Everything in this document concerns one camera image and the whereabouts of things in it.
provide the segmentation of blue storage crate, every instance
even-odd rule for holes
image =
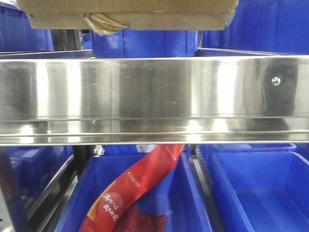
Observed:
[[[309,54],[309,1],[239,0],[231,25],[204,31],[203,47]]]
[[[130,155],[135,153],[148,154],[151,152],[156,145],[137,145],[137,144],[123,144],[123,145],[103,145],[104,155],[108,156],[119,156],[119,155]],[[191,156],[191,148],[189,145],[184,145],[182,153],[187,158]]]
[[[97,58],[193,57],[195,30],[131,30],[100,36],[91,32]]]
[[[83,34],[83,42],[91,42],[90,34]]]
[[[70,146],[12,146],[7,148],[11,162],[21,161],[24,176],[22,196],[37,196],[71,154]]]
[[[78,232],[91,205],[122,172],[143,156],[92,157],[55,229]],[[209,220],[184,154],[176,168],[135,205],[143,213],[168,216],[165,232],[210,232]]]
[[[0,52],[53,50],[50,30],[33,29],[23,11],[0,2]]]
[[[309,160],[309,144],[295,144],[296,153]]]
[[[37,196],[48,183],[50,160],[48,156],[42,155],[47,149],[18,150],[10,155],[11,160],[23,163],[25,179],[20,185],[22,196]]]
[[[211,158],[215,153],[229,152],[295,152],[295,144],[203,144],[198,145],[204,162],[204,168],[208,169],[208,174],[212,176]]]
[[[50,173],[48,181],[53,178],[55,173],[61,167],[61,165],[68,159],[72,153],[71,146],[52,146],[50,147],[50,154],[45,154],[45,156],[50,156]]]
[[[218,153],[213,196],[227,232],[307,232],[309,162],[297,153]]]
[[[224,30],[203,32],[203,47],[259,50],[260,7],[264,0],[239,0],[232,23]]]
[[[18,187],[20,187],[21,183],[23,181],[23,178],[24,178],[24,168],[23,168],[22,161],[11,160],[11,164],[12,164],[12,168],[13,168],[13,171],[14,171],[14,175],[15,175],[17,185],[18,185]]]
[[[83,42],[84,50],[90,49],[92,50],[92,43],[91,42]]]

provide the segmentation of red package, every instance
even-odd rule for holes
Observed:
[[[112,232],[122,214],[176,165],[184,145],[158,145],[118,176],[91,206],[80,232]]]
[[[113,232],[164,232],[168,216],[140,213],[138,206],[131,206],[117,222]]]

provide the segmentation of blue container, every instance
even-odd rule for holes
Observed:
[[[83,34],[83,42],[91,42],[90,34]]]
[[[260,7],[264,0],[239,0],[232,23],[225,30],[203,32],[203,47],[259,50]]]
[[[309,54],[309,1],[239,0],[231,25],[204,31],[203,47]]]
[[[90,49],[92,50],[92,43],[91,42],[83,42],[84,50]]]
[[[227,232],[307,232],[309,162],[297,153],[213,157],[213,196]]]
[[[50,156],[50,173],[48,181],[50,181],[61,165],[68,159],[72,153],[72,146],[53,146],[50,147],[50,154],[45,154],[45,156]]]
[[[295,152],[295,144],[202,144],[198,148],[203,159],[204,168],[212,176],[211,159],[215,153],[243,152]]]
[[[21,183],[23,181],[23,178],[24,178],[24,168],[23,168],[22,161],[11,160],[11,164],[12,164],[12,168],[13,168],[13,171],[14,171],[14,175],[15,175],[17,185],[18,185],[18,187],[20,187]]]
[[[50,160],[42,155],[47,149],[18,150],[10,156],[11,160],[23,163],[25,179],[20,185],[22,196],[37,196],[48,183]]]
[[[39,195],[71,154],[68,153],[70,146],[12,146],[7,149],[11,162],[22,162],[24,174],[19,185],[22,196]]]
[[[309,144],[295,144],[296,153],[309,160]]]
[[[104,155],[119,156],[119,155],[132,155],[135,153],[147,154],[151,152],[156,145],[137,145],[137,144],[123,144],[123,145],[103,145]],[[182,153],[187,158],[191,156],[191,148],[189,145],[184,145]]]
[[[78,232],[88,210],[104,189],[143,156],[92,157],[55,232]],[[143,213],[168,216],[165,232],[210,232],[209,220],[184,154],[176,168],[139,198]]]
[[[0,52],[53,50],[50,30],[33,29],[24,12],[0,2]]]
[[[91,32],[97,58],[193,57],[195,30],[131,30],[100,36]]]

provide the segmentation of metal shelf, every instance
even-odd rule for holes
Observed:
[[[0,60],[0,144],[309,141],[309,57]]]

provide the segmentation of cardboard box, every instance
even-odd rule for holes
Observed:
[[[34,28],[224,29],[238,0],[17,0]]]

